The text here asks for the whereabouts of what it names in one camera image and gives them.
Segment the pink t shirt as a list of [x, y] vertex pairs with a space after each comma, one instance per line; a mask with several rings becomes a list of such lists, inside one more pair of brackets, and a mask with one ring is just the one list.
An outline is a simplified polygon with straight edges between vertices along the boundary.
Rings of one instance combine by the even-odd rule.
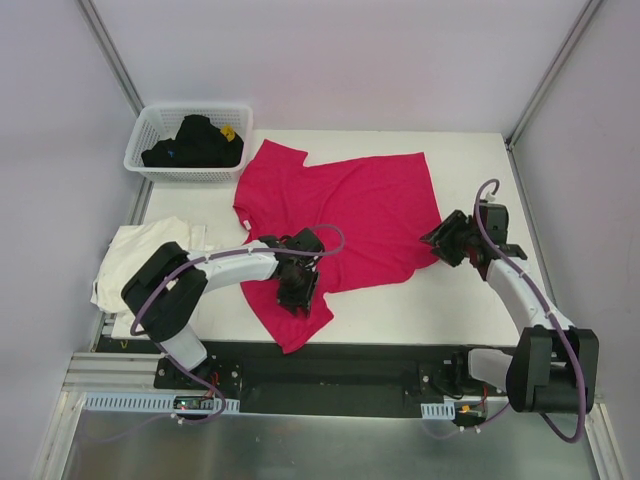
[[327, 250], [311, 313], [278, 313], [267, 304], [265, 282], [242, 292], [282, 351], [300, 349], [334, 317], [326, 295], [403, 283], [437, 262], [420, 238], [441, 222], [423, 153], [374, 156], [308, 166], [307, 154], [263, 142], [237, 184], [233, 208], [253, 241], [318, 227]]

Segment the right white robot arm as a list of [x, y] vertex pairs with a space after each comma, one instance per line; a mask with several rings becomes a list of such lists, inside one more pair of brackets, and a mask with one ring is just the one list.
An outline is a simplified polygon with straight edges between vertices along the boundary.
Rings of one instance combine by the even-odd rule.
[[517, 412], [587, 414], [594, 403], [599, 340], [558, 312], [529, 276], [527, 256], [507, 241], [505, 206], [483, 201], [476, 212], [451, 213], [422, 237], [451, 267], [470, 264], [498, 295], [520, 335], [511, 354], [472, 348], [450, 369], [452, 387], [473, 394], [488, 383]]

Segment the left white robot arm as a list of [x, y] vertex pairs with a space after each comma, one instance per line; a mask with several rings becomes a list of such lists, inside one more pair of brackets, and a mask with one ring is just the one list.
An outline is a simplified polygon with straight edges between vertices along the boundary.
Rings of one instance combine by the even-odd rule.
[[213, 358], [189, 325], [201, 297], [235, 284], [265, 282], [267, 304], [278, 313], [308, 315], [319, 279], [317, 264], [325, 255], [323, 243], [309, 228], [210, 253], [164, 243], [122, 289], [134, 315], [130, 333], [159, 346], [188, 388], [202, 388], [213, 373]]

